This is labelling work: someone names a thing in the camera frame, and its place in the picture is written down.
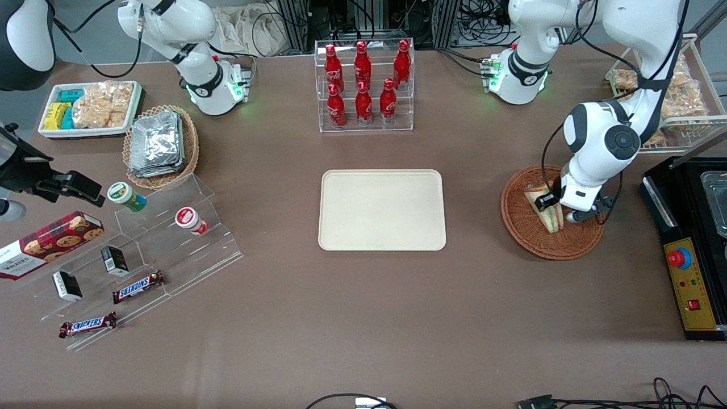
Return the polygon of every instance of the wicker basket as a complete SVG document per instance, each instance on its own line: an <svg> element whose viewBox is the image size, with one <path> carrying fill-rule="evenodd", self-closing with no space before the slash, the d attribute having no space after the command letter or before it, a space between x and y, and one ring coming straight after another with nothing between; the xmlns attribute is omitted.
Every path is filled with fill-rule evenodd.
<svg viewBox="0 0 727 409"><path fill-rule="evenodd" d="M194 169L197 167L197 161L199 160L199 139L197 138L197 129L194 127L189 114L178 106L162 105L155 106L152 109L142 112L139 117L156 115L165 109L177 112L182 117L184 153L187 158L187 166L181 172L167 173L166 175L152 176L151 178L137 178L131 174L131 172L127 172L126 176L136 186L157 190L184 178L186 175L194 172ZM124 157L124 163L127 167L129 166L129 155L131 154L131 138L132 131L131 128L129 128L129 130L126 131L126 136L124 137L124 152L122 154Z"/></svg>
<svg viewBox="0 0 727 409"><path fill-rule="evenodd" d="M561 169L546 166L548 180L556 179ZM542 185L540 166L531 166L514 174L505 185L500 199L502 220L513 238L531 253L550 260L573 260L588 254L603 236L603 226L590 218L581 223L564 223L563 230L548 233L525 198L528 185Z"/></svg>

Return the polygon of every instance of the coca-cola bottle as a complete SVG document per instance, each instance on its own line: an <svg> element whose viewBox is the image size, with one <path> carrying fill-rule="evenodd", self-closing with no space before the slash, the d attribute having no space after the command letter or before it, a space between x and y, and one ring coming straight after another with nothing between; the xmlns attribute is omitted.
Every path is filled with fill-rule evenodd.
<svg viewBox="0 0 727 409"><path fill-rule="evenodd" d="M386 78L384 80L384 91L379 99L381 108L381 123L391 125L394 123L396 110L396 92L394 92L394 80Z"/></svg>
<svg viewBox="0 0 727 409"><path fill-rule="evenodd" d="M401 40L399 42L399 52L394 57L394 88L397 90L405 90L409 86L410 65L409 40Z"/></svg>
<svg viewBox="0 0 727 409"><path fill-rule="evenodd" d="M338 85L328 84L328 112L331 115L333 129L341 130L346 125L346 110L343 98L338 95Z"/></svg>
<svg viewBox="0 0 727 409"><path fill-rule="evenodd" d="M373 121L374 116L371 114L371 96L369 96L369 86L366 82L358 82L358 94L356 95L356 120L362 127L368 127Z"/></svg>
<svg viewBox="0 0 727 409"><path fill-rule="evenodd" d="M371 88L371 58L366 53L366 42L359 41L356 43L356 58L353 60L353 68L356 70L356 83L359 81L366 82Z"/></svg>
<svg viewBox="0 0 727 409"><path fill-rule="evenodd" d="M336 84L338 92L343 93L343 68L336 56L336 47L333 44L326 44L326 79L329 84Z"/></svg>

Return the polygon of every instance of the small black box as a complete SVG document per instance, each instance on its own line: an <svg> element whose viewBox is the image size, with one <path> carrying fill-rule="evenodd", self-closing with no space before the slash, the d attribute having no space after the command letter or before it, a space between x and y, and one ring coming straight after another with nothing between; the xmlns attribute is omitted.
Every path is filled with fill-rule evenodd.
<svg viewBox="0 0 727 409"><path fill-rule="evenodd" d="M125 276L129 273L124 253L116 247L106 246L101 249L101 257L106 265L106 272L116 276Z"/></svg>
<svg viewBox="0 0 727 409"><path fill-rule="evenodd" d="M75 303L83 298L79 281L72 274L64 271L55 272L53 273L53 282L58 296L62 299Z"/></svg>

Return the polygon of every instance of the brown table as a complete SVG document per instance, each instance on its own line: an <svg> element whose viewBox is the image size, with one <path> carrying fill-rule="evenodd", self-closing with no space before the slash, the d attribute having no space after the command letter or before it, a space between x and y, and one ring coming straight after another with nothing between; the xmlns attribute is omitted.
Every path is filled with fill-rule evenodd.
<svg viewBox="0 0 727 409"><path fill-rule="evenodd" d="M402 409L511 408L546 393L651 398L654 376L680 393L711 383L724 396L726 346L683 341L656 228L636 191L663 156L629 168L603 241L581 260L530 255L502 224L507 179L539 163L572 106L607 96L610 65L564 47L547 89L509 106L441 55L418 52L415 129L391 135L320 135L311 57L260 60L251 102L221 117L194 108L171 64L139 65L129 78L146 89L146 108L173 103L193 117L197 173L245 257L79 353L39 323L32 294L3 281L0 406L300 409L361 392ZM62 64L52 81L99 78ZM124 179L119 139L32 142L57 169L104 186ZM553 164L570 157L560 138L548 155ZM438 170L446 247L323 251L321 176L357 168ZM118 209L21 199L28 216L2 225L0 245L71 210L110 223Z"/></svg>

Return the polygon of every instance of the basket of snacks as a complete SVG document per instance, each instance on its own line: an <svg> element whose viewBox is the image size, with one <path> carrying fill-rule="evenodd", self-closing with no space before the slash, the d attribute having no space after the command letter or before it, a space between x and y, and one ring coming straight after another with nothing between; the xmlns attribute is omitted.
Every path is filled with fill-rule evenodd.
<svg viewBox="0 0 727 409"><path fill-rule="evenodd" d="M142 112L126 131L122 156L133 184L163 188L197 167L197 129L178 106L155 106Z"/></svg>
<svg viewBox="0 0 727 409"><path fill-rule="evenodd" d="M143 88L136 81L55 85L38 133L49 139L124 136L140 108Z"/></svg>

